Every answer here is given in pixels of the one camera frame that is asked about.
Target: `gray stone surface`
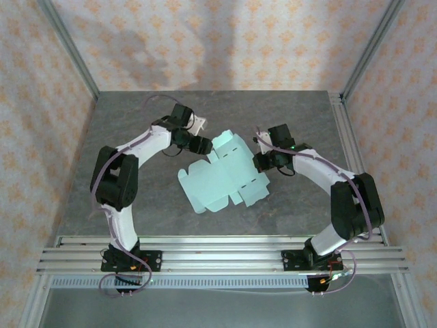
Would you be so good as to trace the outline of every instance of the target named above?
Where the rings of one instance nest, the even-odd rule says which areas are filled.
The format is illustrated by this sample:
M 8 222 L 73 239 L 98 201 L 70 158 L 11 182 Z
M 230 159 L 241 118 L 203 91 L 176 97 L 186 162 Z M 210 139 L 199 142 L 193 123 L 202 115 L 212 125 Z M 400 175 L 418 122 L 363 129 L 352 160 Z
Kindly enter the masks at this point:
M 330 290 L 342 284 L 339 279 Z M 249 293 L 146 289 L 133 297 L 110 299 L 92 289 L 52 289 L 40 328 L 59 327 L 404 328 L 405 324 L 391 276 L 357 275 L 345 290 L 323 297 L 299 289 Z
M 151 92 L 103 92 L 83 147 L 72 190 L 61 222 L 61 235 L 108 235 L 104 215 L 88 219 L 89 181 L 101 147 L 124 144 L 173 109 L 156 99 L 146 109 Z M 267 129 L 287 123 L 297 143 L 312 145 L 322 156 L 346 168 L 346 160 L 327 92 L 166 92 L 208 119 L 205 137 L 230 129 L 255 153 L 254 126 Z M 200 156 L 187 152 L 169 158 L 157 154 L 139 172 L 139 192 L 133 204 L 140 235 L 317 234 L 330 222 L 327 194 L 304 176 L 288 178 L 267 172 L 270 195 L 250 207 L 229 203 L 217 212 L 196 214 L 177 179 L 178 170 Z

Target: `aluminum rail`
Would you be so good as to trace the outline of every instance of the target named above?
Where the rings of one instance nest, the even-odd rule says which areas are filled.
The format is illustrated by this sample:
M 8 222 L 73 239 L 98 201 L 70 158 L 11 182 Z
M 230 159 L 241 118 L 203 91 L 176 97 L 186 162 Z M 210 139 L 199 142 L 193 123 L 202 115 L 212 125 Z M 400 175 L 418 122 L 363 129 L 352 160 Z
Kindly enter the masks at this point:
M 156 275 L 313 275 L 320 271 L 284 271 L 281 250 L 303 249 L 309 237 L 290 236 L 168 236 L 140 237 L 142 249 L 163 251 L 161 272 Z M 39 274 L 101 275 L 100 251 L 107 237 L 60 238 L 58 247 L 44 249 Z M 357 274 L 408 272 L 401 247 L 385 247 L 380 235 L 359 241 L 353 251 Z M 350 254 L 343 263 L 353 267 Z

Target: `robotic arm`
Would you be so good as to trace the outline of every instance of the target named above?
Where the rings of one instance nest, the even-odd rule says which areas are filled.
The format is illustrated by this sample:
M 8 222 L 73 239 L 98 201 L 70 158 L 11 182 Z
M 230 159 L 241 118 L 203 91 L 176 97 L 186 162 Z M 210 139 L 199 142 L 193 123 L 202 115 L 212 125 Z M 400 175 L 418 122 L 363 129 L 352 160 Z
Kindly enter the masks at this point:
M 261 152 L 253 157 L 259 172 L 286 167 L 306 176 L 330 195 L 331 224 L 308 239 L 303 251 L 292 254 L 294 258 L 290 260 L 294 260 L 296 265 L 289 267 L 296 267 L 296 270 L 324 268 L 336 249 L 368 232 L 362 204 L 349 181 L 354 183 L 361 195 L 371 226 L 377 228 L 384 223 L 375 182 L 369 174 L 346 171 L 323 159 L 311 146 L 305 143 L 296 145 L 286 124 L 269 128 L 268 132 L 260 132 L 254 140 L 259 142 L 261 148 Z
M 212 149 L 211 140 L 198 136 L 199 131 L 205 127 L 205 118 L 197 117 L 192 109 L 176 104 L 171 115 L 153 122 L 142 135 L 117 148 L 105 146 L 100 150 L 91 190 L 104 164 L 114 154 L 126 149 L 108 166 L 96 189 L 96 200 L 106 209 L 105 214 L 112 227 L 111 243 L 104 255 L 108 265 L 102 265 L 103 271 L 129 271 L 136 267 L 137 263 L 120 249 L 119 244 L 133 255 L 141 255 L 132 219 L 139 168 L 156 153 L 173 144 L 181 151 L 209 154 Z

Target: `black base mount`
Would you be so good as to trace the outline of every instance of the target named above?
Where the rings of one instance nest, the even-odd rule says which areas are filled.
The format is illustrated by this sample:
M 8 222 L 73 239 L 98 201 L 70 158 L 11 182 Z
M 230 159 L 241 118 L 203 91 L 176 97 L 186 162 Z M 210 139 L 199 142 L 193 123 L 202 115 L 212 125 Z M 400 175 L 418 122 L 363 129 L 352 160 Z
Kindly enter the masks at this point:
M 144 260 L 151 268 L 153 272 L 159 272 L 161 270 L 161 264 L 163 261 L 162 251 L 145 251 L 139 249 L 139 241 L 130 250 L 132 255 Z M 142 272 L 147 269 L 141 265 L 140 262 L 134 260 L 123 251 L 115 248 L 111 244 L 109 248 L 102 254 L 102 266 L 100 270 L 102 272 Z
M 319 256 L 311 245 L 311 239 L 305 241 L 304 249 L 286 249 L 281 251 L 284 271 L 342 271 L 343 261 L 340 254 L 330 253 Z

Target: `wallpaper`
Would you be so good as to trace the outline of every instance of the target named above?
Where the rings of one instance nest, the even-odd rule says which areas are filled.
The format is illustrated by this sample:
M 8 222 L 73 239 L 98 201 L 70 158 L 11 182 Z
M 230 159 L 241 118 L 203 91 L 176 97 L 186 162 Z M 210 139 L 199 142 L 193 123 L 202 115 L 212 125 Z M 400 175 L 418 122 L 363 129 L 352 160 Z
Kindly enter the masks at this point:
M 378 184 L 390 242 L 405 245 L 437 323 L 437 6 L 406 1 L 348 109 Z
M 389 0 L 54 0 L 102 91 L 340 92 Z
M 57 229 L 93 100 L 36 1 L 0 6 L 0 327 Z

